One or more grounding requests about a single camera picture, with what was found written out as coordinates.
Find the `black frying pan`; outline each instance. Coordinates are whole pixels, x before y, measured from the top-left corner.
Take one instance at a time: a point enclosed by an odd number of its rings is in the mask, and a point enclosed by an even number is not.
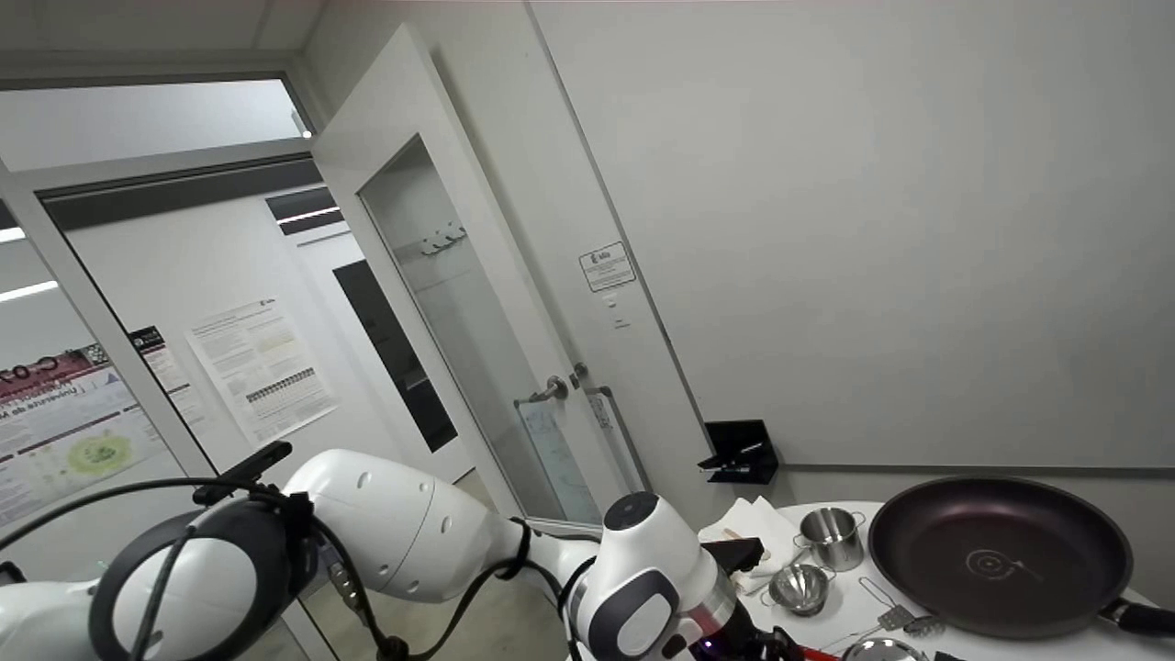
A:
[[[869,521],[869,558],[943,625],[993,639],[1048,639],[1093,618],[1175,634],[1175,612],[1124,599],[1127,536],[1091,503],[993,477],[917,486]]]

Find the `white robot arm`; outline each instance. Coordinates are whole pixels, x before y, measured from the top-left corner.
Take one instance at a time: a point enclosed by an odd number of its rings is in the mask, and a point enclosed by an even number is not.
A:
[[[356,452],[313,454],[281,490],[257,490],[145,528],[100,585],[0,588],[0,657],[124,661],[139,648],[150,599],[156,618],[143,657],[232,657],[296,599],[331,548],[324,536],[335,536],[356,568],[358,585],[341,580],[343,599],[372,588],[447,603],[490,568],[532,564],[556,592],[550,599],[582,657],[718,661],[729,642],[796,657],[785,634],[749,626],[713,554],[656,497],[619,499],[594,543],[501,521],[447,479]]]

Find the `white countertop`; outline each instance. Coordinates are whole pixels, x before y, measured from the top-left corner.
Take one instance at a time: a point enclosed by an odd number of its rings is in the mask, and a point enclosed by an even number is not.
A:
[[[764,499],[757,503],[735,503],[714,525],[700,528],[700,539],[729,539],[729,536],[749,536],[757,532],[764,539],[764,563],[761,564],[777,564],[796,554],[796,528],[800,519],[816,508],[842,508],[853,509],[861,521],[861,539],[872,509],[882,503],[804,503],[804,508],[768,508]],[[757,626],[782,626],[789,632],[800,645],[816,645],[824,652],[844,652],[853,642],[865,634],[887,634],[903,639],[913,648],[924,652],[954,652],[962,661],[1172,661],[1175,657],[1175,639],[1141,639],[1141,634],[1124,634],[1113,632],[1107,625],[1091,619],[1091,626],[1064,634],[1064,639],[1045,639],[1045,642],[1001,642],[1001,639],[979,639],[964,634],[954,626],[937,626],[924,634],[906,634],[906,632],[882,632],[876,618],[892,606],[903,603],[898,592],[872,568],[865,558],[853,571],[832,571],[829,577],[829,603],[816,618],[789,618],[768,588],[757,588],[752,580],[739,580],[739,599],[744,603],[749,618]]]

